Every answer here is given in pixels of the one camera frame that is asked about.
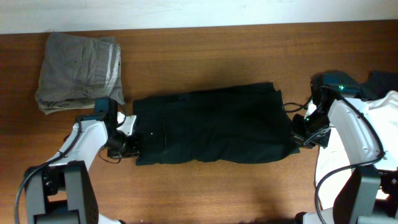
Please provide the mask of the black shorts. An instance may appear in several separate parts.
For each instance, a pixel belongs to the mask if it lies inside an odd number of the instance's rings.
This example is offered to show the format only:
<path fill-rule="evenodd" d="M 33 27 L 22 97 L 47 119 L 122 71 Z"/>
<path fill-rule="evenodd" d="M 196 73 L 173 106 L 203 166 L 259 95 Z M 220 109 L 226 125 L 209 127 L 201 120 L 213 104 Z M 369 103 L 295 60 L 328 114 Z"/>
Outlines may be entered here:
<path fill-rule="evenodd" d="M 139 166 L 225 160 L 275 162 L 299 152 L 272 83 L 254 83 L 133 102 Z"/>

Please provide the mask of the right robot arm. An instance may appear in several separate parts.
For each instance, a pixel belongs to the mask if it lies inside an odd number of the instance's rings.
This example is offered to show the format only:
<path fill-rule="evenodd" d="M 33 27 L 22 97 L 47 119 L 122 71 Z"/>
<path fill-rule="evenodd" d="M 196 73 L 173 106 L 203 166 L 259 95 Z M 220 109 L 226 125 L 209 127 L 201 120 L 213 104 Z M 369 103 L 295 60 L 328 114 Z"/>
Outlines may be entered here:
<path fill-rule="evenodd" d="M 397 74 L 373 71 L 358 83 L 332 70 L 315 74 L 310 87 L 290 135 L 320 148 L 315 211 L 295 223 L 396 223 Z"/>

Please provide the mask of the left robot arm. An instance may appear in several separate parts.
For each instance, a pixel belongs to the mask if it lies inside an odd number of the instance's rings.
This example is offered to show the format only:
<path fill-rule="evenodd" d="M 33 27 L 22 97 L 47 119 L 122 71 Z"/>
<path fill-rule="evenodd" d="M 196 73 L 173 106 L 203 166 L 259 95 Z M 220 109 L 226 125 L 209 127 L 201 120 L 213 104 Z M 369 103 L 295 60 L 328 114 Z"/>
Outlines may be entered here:
<path fill-rule="evenodd" d="M 112 164 L 138 155 L 133 144 L 136 118 L 116 100 L 97 99 L 92 114 L 76 117 L 56 154 L 26 170 L 15 199 L 14 221 L 20 222 L 23 195 L 28 223 L 116 223 L 100 214 L 88 171 L 103 150 Z"/>

